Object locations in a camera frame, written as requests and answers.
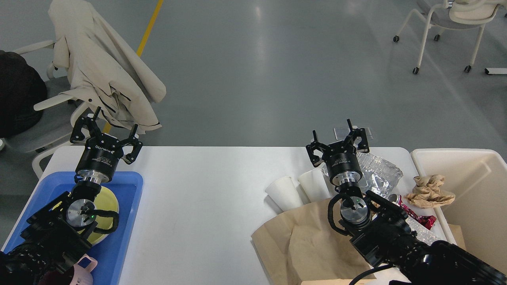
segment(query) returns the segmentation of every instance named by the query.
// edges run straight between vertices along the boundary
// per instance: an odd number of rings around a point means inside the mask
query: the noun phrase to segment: white paper cup
[[[320,169],[312,169],[301,174],[298,181],[301,183],[310,202],[322,201],[331,197],[324,175]]]
[[[268,193],[269,197],[275,201],[282,211],[287,211],[303,205],[303,201],[299,197],[294,183],[292,183],[292,178],[289,176],[275,180],[275,182],[271,183],[268,188],[266,188],[266,193]]]

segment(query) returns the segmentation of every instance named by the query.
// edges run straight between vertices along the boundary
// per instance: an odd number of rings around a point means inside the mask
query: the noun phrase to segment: pink object
[[[79,266],[79,263],[84,259],[88,259],[90,264],[83,268]],[[98,262],[88,255],[83,255],[79,261],[74,264],[64,274],[60,274],[57,271],[47,272],[38,285],[93,285],[93,276],[91,272],[97,266]]]
[[[90,264],[83,268],[78,265],[84,258],[90,260]],[[93,285],[93,276],[91,272],[97,266],[98,262],[93,257],[88,256],[87,254],[83,255],[79,261],[74,264],[74,277],[69,285]]]

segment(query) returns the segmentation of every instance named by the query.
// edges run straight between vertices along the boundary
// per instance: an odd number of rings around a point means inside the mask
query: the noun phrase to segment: white table
[[[61,147],[42,178],[74,171],[82,152]],[[405,174],[395,192],[410,192],[417,175],[410,154],[371,152]],[[264,190],[312,168],[303,147],[143,147],[135,163],[117,169],[144,179],[120,284],[269,284],[250,237],[277,215]],[[445,238],[439,223],[432,231]]]

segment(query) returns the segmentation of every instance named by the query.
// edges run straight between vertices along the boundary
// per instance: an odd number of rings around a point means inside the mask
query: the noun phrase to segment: crumpled brown paper
[[[257,253],[274,285],[352,279],[369,269],[350,244],[350,237],[329,226],[328,204],[326,199],[283,212],[253,233]],[[340,211],[335,215],[338,221]]]
[[[454,193],[440,189],[445,181],[443,175],[416,176],[414,181],[416,186],[412,189],[412,194],[406,195],[405,198],[410,204],[421,209],[448,205],[456,198]]]

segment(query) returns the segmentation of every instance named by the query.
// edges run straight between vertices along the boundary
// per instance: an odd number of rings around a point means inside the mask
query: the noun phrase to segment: white chair
[[[25,54],[42,48],[53,48],[54,41],[44,41],[14,50],[17,54]],[[69,136],[72,133],[74,122],[90,106],[87,102],[77,102],[75,98],[60,94],[70,89],[67,77],[55,78],[53,71],[55,66],[51,62],[48,65],[46,74],[49,78],[46,81],[48,99],[33,106],[36,111],[44,110],[39,122],[30,129],[4,138],[6,145],[20,152],[33,152],[43,150],[32,161],[32,168],[38,178],[42,176],[40,162],[42,159],[52,155],[60,146],[71,145]],[[73,100],[76,104],[67,103]]]
[[[424,34],[422,37],[421,51],[419,52],[419,59],[417,66],[412,70],[413,74],[418,74],[421,68],[422,55],[424,53],[424,46],[426,45],[426,38],[430,28],[437,26],[440,28],[437,35],[434,37],[435,41],[440,39],[440,36],[445,29],[450,30],[465,30],[479,27],[476,44],[472,53],[472,58],[469,65],[464,69],[465,72],[470,72],[474,65],[479,44],[481,43],[484,25],[493,20],[496,11],[500,4],[504,1],[500,0],[417,0],[417,5],[422,10],[419,12],[417,9],[410,11],[406,17],[403,25],[398,33],[393,37],[393,41],[397,43],[400,40],[400,34],[407,25],[412,15],[417,15],[420,20],[426,23]]]

